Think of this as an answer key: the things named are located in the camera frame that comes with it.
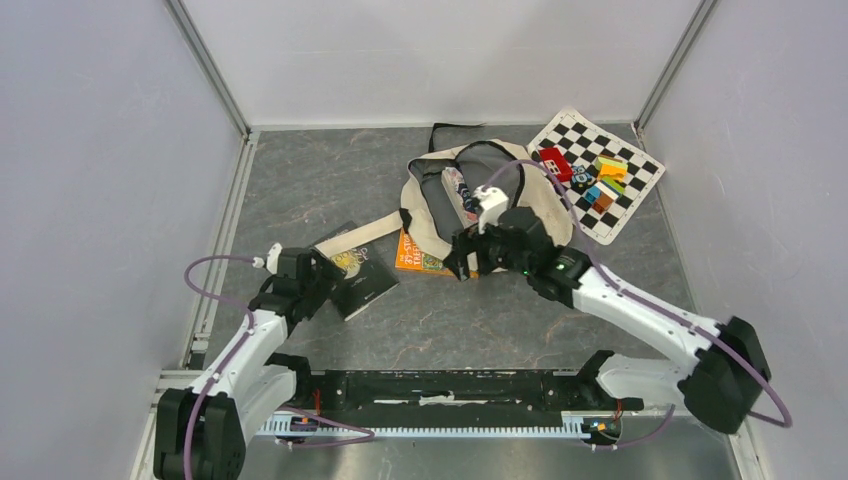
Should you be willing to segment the cream canvas backpack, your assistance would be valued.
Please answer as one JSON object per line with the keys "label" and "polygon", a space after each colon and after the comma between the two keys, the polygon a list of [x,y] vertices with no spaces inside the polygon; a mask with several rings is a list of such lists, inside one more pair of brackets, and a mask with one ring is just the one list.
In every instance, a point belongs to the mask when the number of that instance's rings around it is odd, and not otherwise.
{"label": "cream canvas backpack", "polygon": [[531,208],[556,245],[566,246],[571,241],[569,212],[554,184],[531,160],[528,148],[488,139],[441,151],[431,147],[428,153],[410,160],[398,210],[321,240],[317,250],[331,257],[402,229],[421,251],[444,259],[451,250],[452,234],[463,228],[454,205],[459,194],[447,190],[442,181],[448,168],[457,169],[471,190],[491,182],[504,192],[509,208]]}

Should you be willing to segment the black dark book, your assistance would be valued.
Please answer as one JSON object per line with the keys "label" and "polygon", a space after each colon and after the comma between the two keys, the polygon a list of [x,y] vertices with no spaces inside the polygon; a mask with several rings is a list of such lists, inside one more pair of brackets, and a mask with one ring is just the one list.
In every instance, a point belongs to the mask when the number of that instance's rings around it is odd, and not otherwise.
{"label": "black dark book", "polygon": [[399,280],[372,243],[365,243],[331,257],[345,277],[330,301],[345,322],[394,289]]}

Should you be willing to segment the orange cover book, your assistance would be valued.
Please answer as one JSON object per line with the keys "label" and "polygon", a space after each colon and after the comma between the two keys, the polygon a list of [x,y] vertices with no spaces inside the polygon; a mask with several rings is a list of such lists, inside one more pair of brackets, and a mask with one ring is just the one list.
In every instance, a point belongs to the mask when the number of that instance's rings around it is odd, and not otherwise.
{"label": "orange cover book", "polygon": [[412,273],[433,274],[455,278],[442,262],[418,248],[412,237],[403,229],[397,244],[394,267],[397,270]]}

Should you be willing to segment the floral cover book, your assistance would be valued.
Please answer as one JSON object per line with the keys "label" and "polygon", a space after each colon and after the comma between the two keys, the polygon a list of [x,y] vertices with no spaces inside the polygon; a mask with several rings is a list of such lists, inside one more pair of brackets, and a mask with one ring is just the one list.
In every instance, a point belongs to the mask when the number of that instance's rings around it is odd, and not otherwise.
{"label": "floral cover book", "polygon": [[475,224],[477,214],[471,191],[461,171],[454,167],[446,167],[441,173],[441,183],[462,226],[467,228]]}

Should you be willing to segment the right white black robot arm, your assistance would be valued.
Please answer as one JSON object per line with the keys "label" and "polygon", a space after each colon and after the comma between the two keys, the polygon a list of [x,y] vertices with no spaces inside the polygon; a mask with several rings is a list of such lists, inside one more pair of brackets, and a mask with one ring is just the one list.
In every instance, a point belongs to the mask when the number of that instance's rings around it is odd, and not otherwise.
{"label": "right white black robot arm", "polygon": [[734,434],[769,385],[770,367],[749,322],[718,322],[635,288],[586,253],[555,244],[528,207],[506,210],[495,225],[456,231],[446,267],[465,280],[471,256],[479,274],[520,273],[539,296],[605,320],[664,355],[595,355],[577,382],[580,400],[591,408],[614,398],[655,401],[682,406],[705,426]]}

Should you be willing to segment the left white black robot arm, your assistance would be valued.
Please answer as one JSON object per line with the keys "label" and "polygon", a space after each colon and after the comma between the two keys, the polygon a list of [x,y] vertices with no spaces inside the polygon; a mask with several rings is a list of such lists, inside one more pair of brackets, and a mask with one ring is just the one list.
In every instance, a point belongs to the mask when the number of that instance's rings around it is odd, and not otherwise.
{"label": "left white black robot arm", "polygon": [[243,321],[221,354],[188,386],[160,397],[157,479],[238,478],[248,443],[276,408],[302,407],[313,397],[309,375],[270,358],[332,296],[343,270],[315,247],[274,244],[265,256],[242,260],[269,275],[241,304]]}

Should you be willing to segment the red toy block house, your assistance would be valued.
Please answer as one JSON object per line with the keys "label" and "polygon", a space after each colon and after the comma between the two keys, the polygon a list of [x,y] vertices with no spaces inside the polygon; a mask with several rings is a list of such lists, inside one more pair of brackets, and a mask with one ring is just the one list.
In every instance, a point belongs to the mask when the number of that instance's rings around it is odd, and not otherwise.
{"label": "red toy block house", "polygon": [[558,147],[541,148],[537,151],[537,154],[540,162],[560,182],[569,183],[572,180],[574,174],[572,165]]}

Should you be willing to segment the blue owl toy figure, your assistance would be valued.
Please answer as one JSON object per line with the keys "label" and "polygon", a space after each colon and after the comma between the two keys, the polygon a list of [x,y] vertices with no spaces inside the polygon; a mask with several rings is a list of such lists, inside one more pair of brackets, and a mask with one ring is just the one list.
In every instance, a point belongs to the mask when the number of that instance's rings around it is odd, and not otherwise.
{"label": "blue owl toy figure", "polygon": [[594,185],[596,179],[590,172],[581,165],[576,165],[572,167],[572,176],[570,179],[570,188],[577,192],[578,194],[582,194],[588,188]]}

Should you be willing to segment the blue orange toy block stack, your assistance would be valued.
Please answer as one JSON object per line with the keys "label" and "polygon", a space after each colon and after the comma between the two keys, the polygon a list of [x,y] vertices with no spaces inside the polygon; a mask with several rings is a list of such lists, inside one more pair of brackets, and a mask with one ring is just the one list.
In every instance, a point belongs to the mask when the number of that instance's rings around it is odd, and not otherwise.
{"label": "blue orange toy block stack", "polygon": [[582,196],[590,204],[590,207],[598,213],[606,212],[618,197],[619,193],[604,182],[596,182]]}

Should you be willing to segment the black white checkerboard mat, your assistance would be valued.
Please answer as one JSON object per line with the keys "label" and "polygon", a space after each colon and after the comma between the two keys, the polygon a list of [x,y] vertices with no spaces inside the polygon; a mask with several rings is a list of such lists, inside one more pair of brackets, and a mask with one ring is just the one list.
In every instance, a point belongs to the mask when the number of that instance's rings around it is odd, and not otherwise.
{"label": "black white checkerboard mat", "polygon": [[527,145],[536,160],[564,181],[576,224],[591,239],[609,245],[665,173],[665,166],[638,147],[566,108]]}

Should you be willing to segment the green orange toy block stack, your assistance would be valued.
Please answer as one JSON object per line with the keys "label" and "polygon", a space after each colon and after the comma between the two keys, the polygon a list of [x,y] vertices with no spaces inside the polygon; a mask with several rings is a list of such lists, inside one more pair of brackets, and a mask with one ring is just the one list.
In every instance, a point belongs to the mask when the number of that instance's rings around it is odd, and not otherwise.
{"label": "green orange toy block stack", "polygon": [[597,182],[604,182],[617,192],[624,191],[622,181],[628,173],[626,162],[599,155],[593,161],[593,166],[597,170]]}

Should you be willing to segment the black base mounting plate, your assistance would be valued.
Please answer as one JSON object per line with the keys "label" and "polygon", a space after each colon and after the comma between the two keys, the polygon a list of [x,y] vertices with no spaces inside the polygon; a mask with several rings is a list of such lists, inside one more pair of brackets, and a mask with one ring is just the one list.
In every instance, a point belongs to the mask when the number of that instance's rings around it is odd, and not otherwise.
{"label": "black base mounting plate", "polygon": [[572,370],[324,370],[289,406],[358,427],[554,427],[564,412],[638,412]]}

